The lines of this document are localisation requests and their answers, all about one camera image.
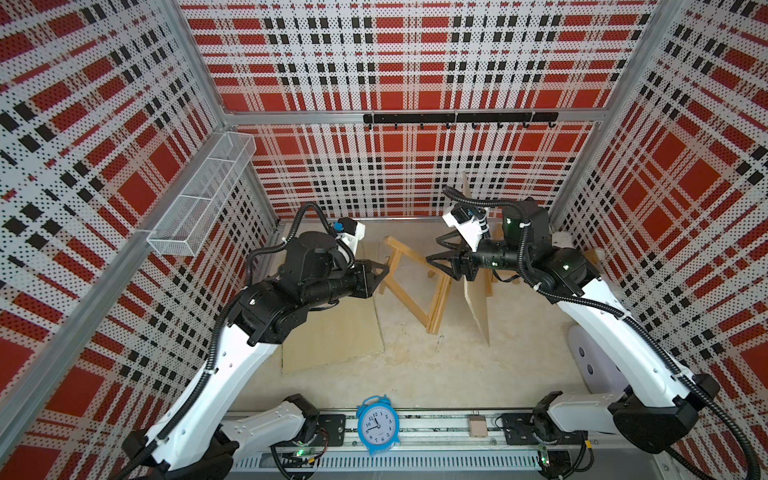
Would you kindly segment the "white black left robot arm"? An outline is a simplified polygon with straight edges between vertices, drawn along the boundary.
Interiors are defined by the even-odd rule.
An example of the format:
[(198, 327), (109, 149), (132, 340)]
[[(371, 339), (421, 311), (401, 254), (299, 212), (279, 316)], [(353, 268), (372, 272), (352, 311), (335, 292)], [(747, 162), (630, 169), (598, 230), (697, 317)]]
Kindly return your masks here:
[(334, 232), (304, 232), (267, 251), (286, 254), (277, 274), (244, 287), (216, 317), (204, 364), (165, 415), (128, 435), (129, 460), (116, 478), (148, 467), (151, 479), (224, 479), (253, 450), (313, 438), (319, 413), (300, 394), (242, 426), (224, 417), (310, 312), (346, 297), (372, 297), (389, 267), (355, 258)]

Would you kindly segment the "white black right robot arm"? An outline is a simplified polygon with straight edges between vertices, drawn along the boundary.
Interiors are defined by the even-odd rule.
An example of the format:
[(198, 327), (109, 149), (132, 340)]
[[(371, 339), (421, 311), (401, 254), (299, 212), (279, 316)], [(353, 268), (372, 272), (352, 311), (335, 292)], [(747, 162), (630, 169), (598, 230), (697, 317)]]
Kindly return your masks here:
[(533, 413), (542, 442), (555, 441), (558, 432), (617, 434), (643, 452), (669, 455), (704, 479), (706, 473), (673, 446), (708, 409), (743, 452), (746, 478), (761, 478), (750, 440), (716, 402), (717, 381), (693, 373), (654, 341), (583, 253), (553, 244), (546, 209), (532, 198), (481, 200), (452, 187), (444, 194), (453, 202), (443, 215), (451, 231), (437, 238), (444, 249), (428, 256), (427, 263), (455, 280), (472, 281), (481, 269), (514, 272), (570, 316), (627, 381), (611, 393), (566, 396), (554, 391), (544, 397)]

